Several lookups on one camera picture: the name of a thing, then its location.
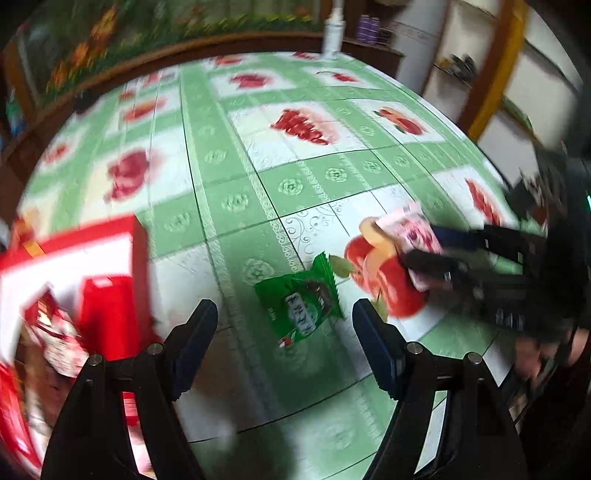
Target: green candy wrapper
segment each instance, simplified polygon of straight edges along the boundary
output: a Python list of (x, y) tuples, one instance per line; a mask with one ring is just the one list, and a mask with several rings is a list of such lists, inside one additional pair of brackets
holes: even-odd
[(255, 291), (282, 347), (306, 338), (328, 317), (343, 317), (324, 252), (314, 259), (311, 269), (268, 278), (257, 283)]

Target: hand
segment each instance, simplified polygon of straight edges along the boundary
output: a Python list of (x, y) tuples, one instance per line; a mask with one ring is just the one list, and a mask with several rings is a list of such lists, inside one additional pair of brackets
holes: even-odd
[[(573, 338), (573, 347), (570, 351), (567, 365), (573, 365), (583, 353), (587, 338), (589, 337), (589, 330), (578, 329)], [(518, 338), (515, 342), (515, 350), (517, 357), (515, 360), (515, 370), (517, 374), (524, 380), (531, 379), (534, 381), (540, 374), (542, 368), (542, 359), (554, 358), (556, 350), (558, 350), (557, 343), (543, 343), (540, 344), (536, 340), (528, 337)]]

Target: red apple pattern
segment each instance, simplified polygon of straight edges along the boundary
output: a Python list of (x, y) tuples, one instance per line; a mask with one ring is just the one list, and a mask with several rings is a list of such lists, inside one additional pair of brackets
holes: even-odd
[(425, 305), (426, 293), (416, 290), (398, 257), (387, 257), (362, 235), (349, 241), (345, 258), (356, 269), (351, 279), (375, 300), (383, 299), (389, 316), (408, 318)]
[(359, 83), (359, 80), (353, 77), (352, 75), (348, 75), (346, 73), (339, 73), (339, 72), (331, 72), (330, 70), (324, 70), (322, 72), (317, 72), (316, 75), (330, 75), (335, 80), (343, 83)]
[(236, 65), (242, 61), (240, 55), (219, 55), (213, 61), (214, 66), (221, 67), (224, 65)]
[(311, 53), (305, 53), (303, 51), (296, 51), (291, 56), (295, 57), (297, 59), (302, 59), (302, 60), (318, 60), (318, 55), (314, 55)]
[(105, 196), (105, 201), (120, 202), (134, 196), (145, 183), (148, 166), (148, 154), (145, 150), (128, 152), (111, 165), (107, 176), (112, 179), (113, 186)]
[(486, 223), (499, 226), (501, 224), (501, 216), (497, 212), (496, 206), (489, 198), (488, 194), (484, 192), (474, 180), (464, 180), (470, 189), (470, 195), (472, 195), (474, 207), (483, 214)]
[(65, 142), (59, 142), (53, 146), (49, 152), (45, 154), (43, 158), (44, 165), (52, 165), (62, 160), (66, 154), (70, 151), (70, 147)]
[(149, 117), (153, 112), (162, 108), (166, 104), (166, 97), (158, 98), (158, 100), (146, 100), (145, 102), (136, 103), (132, 108), (124, 110), (121, 113), (121, 119), (124, 122), (135, 122)]
[(384, 106), (374, 113), (391, 121), (403, 134), (422, 135), (426, 131), (418, 121), (408, 118), (393, 108)]

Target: white bottle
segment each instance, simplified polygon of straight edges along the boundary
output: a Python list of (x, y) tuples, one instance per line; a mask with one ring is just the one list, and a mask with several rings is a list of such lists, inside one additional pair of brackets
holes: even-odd
[(336, 60), (343, 44), (345, 33), (345, 21), (343, 20), (343, 8), (334, 7), (330, 17), (324, 23), (324, 42), (322, 44), (323, 60)]

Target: green tablecloth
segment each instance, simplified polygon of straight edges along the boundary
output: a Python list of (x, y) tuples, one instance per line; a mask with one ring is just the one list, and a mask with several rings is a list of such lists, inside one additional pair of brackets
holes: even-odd
[[(286, 111), (320, 135), (281, 129)], [(252, 286), (319, 252), (342, 256), (361, 219), (412, 199), (433, 223), (481, 226), (491, 211), (470, 183), (496, 220), (515, 225), (501, 181), (440, 112), (351, 57), (246, 54), (134, 80), (73, 116), (20, 211), (40, 237), (135, 212), (150, 234), (164, 336), (200, 299), (216, 302), (219, 331), (177, 403), (208, 478), (359, 479), (394, 409), (351, 325), (366, 295), (340, 280), (346, 319), (279, 349)], [(389, 321), (434, 353), (485, 353), (495, 332), (449, 310), (433, 299)], [(425, 459), (436, 448), (429, 438)]]

